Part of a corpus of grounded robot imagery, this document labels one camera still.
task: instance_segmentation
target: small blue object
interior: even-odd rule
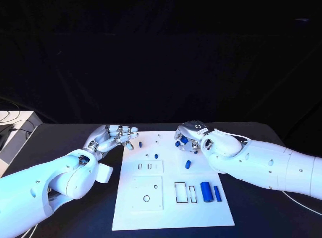
[[[217,186],[214,186],[213,188],[214,188],[214,192],[216,192],[217,202],[223,202]]]
[[[187,137],[183,135],[183,137],[181,137],[181,142],[184,143],[184,144],[187,144],[188,143],[188,139],[187,139]]]
[[[188,168],[190,168],[190,166],[191,166],[191,161],[190,161],[190,160],[187,160],[187,163],[186,163],[186,169],[188,169]]]
[[[211,192],[210,183],[201,182],[200,187],[201,187],[204,202],[213,202],[213,192]]]

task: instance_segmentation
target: black curtain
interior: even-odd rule
[[[322,101],[322,5],[0,0],[3,99],[45,122],[257,121],[285,138]]]

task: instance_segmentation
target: black table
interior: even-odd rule
[[[4,175],[52,161],[75,149],[82,148],[86,138],[98,126],[98,124],[40,125]],[[178,124],[134,124],[128,126],[138,127],[140,131],[173,131]],[[275,131],[263,124],[255,122],[210,123],[210,126],[226,132],[242,134],[255,140],[283,145]],[[322,237],[321,215],[299,206],[280,191],[262,189],[237,180],[229,174],[220,174],[220,179],[234,226],[112,231],[122,152],[124,147],[119,146],[101,161],[114,167],[109,183],[95,183],[86,196],[60,207],[52,217],[39,224],[33,237]],[[322,211],[321,201],[299,194],[292,195],[305,205]]]

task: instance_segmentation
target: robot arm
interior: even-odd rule
[[[229,173],[262,188],[302,193],[322,200],[322,158],[217,129],[211,131],[200,121],[178,127],[175,139],[181,140],[181,150],[201,149],[219,173]]]
[[[0,178],[0,238],[20,235],[65,203],[81,199],[95,181],[108,183],[112,167],[98,161],[121,144],[134,149],[129,140],[137,132],[135,127],[104,125],[91,134],[83,149]]]

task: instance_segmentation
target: white box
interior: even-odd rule
[[[19,111],[9,111],[10,115],[3,121],[14,119],[19,115]],[[7,111],[0,111],[0,120],[7,116]],[[0,123],[0,125],[14,124],[14,128],[33,132],[32,124],[24,121],[29,120],[37,127],[43,122],[37,117],[35,111],[20,111],[20,115],[16,120]],[[0,177],[6,172],[6,169],[26,143],[26,132],[23,130],[13,131],[9,135],[4,147],[0,151]]]

